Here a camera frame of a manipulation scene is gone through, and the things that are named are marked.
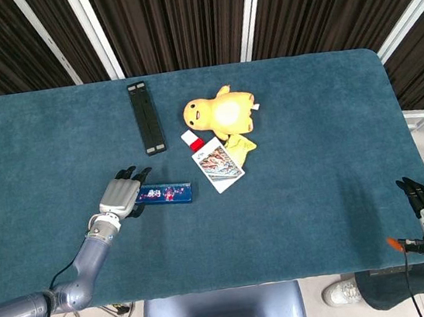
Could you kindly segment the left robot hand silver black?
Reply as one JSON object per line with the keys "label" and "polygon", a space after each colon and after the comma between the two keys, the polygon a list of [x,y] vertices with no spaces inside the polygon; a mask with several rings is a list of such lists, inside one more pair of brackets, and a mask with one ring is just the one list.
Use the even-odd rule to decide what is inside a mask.
{"label": "left robot hand silver black", "polygon": [[135,166],[130,166],[127,169],[120,170],[109,182],[100,201],[99,209],[101,213],[110,212],[116,215],[120,221],[128,217],[140,217],[145,205],[137,205],[136,199],[152,168],[146,167],[133,175],[135,169]]}

